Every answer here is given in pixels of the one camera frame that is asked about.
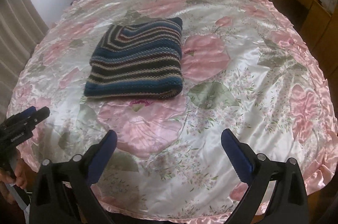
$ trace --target green leaf print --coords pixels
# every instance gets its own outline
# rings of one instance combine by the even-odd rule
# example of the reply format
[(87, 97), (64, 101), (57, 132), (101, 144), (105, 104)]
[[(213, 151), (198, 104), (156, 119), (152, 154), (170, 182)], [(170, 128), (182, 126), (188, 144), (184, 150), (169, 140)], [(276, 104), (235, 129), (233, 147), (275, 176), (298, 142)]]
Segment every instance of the green leaf print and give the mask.
[(272, 84), (275, 84), (275, 83), (278, 81), (278, 79), (279, 79), (281, 76), (283, 76), (285, 73), (286, 73), (286, 72), (282, 72), (282, 73), (278, 74), (278, 75), (273, 79)]
[(198, 4), (208, 4), (209, 2), (206, 0), (186, 0), (188, 5), (198, 5)]
[(292, 56), (282, 56), (277, 55), (276, 52), (268, 52), (263, 54), (259, 60), (258, 65), (259, 66), (265, 66), (269, 67), (271, 69), (275, 67), (281, 67), (283, 66), (287, 61), (293, 60)]
[(82, 46), (83, 46), (83, 41), (80, 39), (72, 40), (72, 42), (69, 44), (69, 47), (71, 48), (77, 48), (77, 47), (82, 47)]
[(206, 82), (195, 85), (188, 92), (192, 103), (201, 109), (214, 109), (221, 104), (224, 107), (239, 106), (229, 89), (219, 82)]
[(304, 67), (303, 65), (301, 65), (300, 63), (296, 63), (295, 65), (293, 65), (292, 67), (289, 67), (290, 69), (294, 70), (294, 71), (307, 71), (308, 69), (306, 67)]
[(43, 154), (41, 153), (40, 149), (35, 143), (32, 143), (31, 145), (33, 155), (35, 156), (35, 159), (41, 163), (42, 160), (44, 159)]
[(107, 164), (107, 167), (109, 169), (117, 169), (127, 172), (139, 172), (137, 163), (133, 156), (123, 151), (114, 152)]
[(263, 38), (263, 41), (265, 42), (265, 45), (272, 50), (280, 49), (280, 47), (276, 45), (272, 40)]
[(97, 121), (95, 111), (85, 105), (80, 104), (79, 113), (75, 122), (74, 130), (64, 131), (59, 139), (59, 147), (67, 154), (74, 155), (82, 153), (83, 144), (88, 140), (88, 131), (99, 133), (101, 125)]

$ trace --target striped knit fabric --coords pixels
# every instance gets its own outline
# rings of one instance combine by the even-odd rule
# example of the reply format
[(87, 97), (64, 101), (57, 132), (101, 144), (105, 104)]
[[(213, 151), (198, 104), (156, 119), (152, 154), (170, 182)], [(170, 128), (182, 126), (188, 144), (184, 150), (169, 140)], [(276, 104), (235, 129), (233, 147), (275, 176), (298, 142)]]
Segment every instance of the striped knit fabric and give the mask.
[(182, 91), (182, 20), (111, 25), (90, 59), (84, 95), (169, 98)]

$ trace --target pink floral bedspread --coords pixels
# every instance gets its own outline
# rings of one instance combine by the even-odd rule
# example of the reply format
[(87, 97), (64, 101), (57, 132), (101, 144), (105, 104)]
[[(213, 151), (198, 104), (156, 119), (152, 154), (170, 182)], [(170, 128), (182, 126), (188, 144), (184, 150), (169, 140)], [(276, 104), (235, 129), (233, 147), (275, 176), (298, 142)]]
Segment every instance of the pink floral bedspread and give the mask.
[[(172, 100), (91, 100), (89, 59), (112, 23), (183, 20), (184, 87)], [(78, 0), (36, 47), (8, 116), (48, 106), (50, 117), (20, 146), (35, 171), (118, 134), (92, 189), (102, 206), (136, 218), (223, 223), (243, 196), (221, 147), (230, 128), (256, 153), (295, 157), (307, 193), (332, 178), (337, 120), (323, 73), (291, 23), (267, 0)], [(263, 213), (273, 185), (258, 213)]]

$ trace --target bolt head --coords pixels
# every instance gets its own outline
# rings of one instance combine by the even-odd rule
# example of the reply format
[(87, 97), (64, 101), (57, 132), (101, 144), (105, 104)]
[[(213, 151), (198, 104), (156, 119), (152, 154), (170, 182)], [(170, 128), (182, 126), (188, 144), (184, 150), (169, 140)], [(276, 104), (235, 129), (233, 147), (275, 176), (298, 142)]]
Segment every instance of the bolt head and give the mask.
[(289, 158), (289, 162), (292, 164), (292, 165), (296, 165), (297, 164), (297, 160), (294, 159), (294, 158)]
[(75, 161), (75, 162), (79, 162), (81, 159), (82, 159), (81, 154), (74, 155), (74, 157), (73, 157), (73, 161)]
[(44, 166), (47, 166), (49, 163), (50, 163), (50, 160), (49, 160), (49, 159), (45, 159), (45, 160), (42, 161), (42, 164), (43, 164)]
[(265, 156), (263, 153), (257, 154), (257, 158), (258, 158), (260, 161), (266, 160), (266, 156)]

